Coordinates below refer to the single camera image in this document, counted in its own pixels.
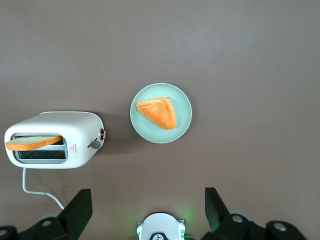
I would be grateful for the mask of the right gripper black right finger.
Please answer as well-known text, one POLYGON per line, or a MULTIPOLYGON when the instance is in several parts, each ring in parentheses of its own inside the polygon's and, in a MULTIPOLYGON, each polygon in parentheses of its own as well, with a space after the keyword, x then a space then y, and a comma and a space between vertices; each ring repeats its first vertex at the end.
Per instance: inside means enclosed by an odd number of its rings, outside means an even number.
POLYGON ((214 187, 205 188, 205 215, 210 226, 203 240, 305 240, 294 225, 280 220, 261 227, 239 213, 230 213, 214 187))

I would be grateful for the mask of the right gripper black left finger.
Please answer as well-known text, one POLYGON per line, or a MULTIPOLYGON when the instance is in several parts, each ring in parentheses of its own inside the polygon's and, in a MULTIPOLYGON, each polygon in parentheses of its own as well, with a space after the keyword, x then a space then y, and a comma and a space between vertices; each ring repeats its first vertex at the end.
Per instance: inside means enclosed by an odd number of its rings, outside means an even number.
POLYGON ((0 227, 2 240, 77 240, 93 214, 90 189, 81 189, 56 216, 47 217, 25 231, 12 225, 0 227))

